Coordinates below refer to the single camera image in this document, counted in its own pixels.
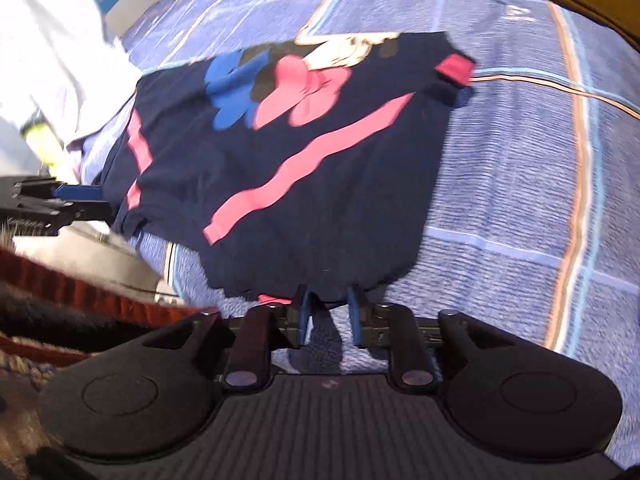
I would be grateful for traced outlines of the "orange knitted sleeve forearm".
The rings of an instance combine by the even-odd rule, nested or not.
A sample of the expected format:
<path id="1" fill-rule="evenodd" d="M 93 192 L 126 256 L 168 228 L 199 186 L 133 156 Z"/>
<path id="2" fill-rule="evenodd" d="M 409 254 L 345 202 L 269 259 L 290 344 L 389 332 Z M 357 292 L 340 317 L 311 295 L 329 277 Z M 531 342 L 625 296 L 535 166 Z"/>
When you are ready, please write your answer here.
<path id="1" fill-rule="evenodd" d="M 1 249 L 1 350 L 10 356 L 70 366 L 196 312 L 120 296 Z"/>

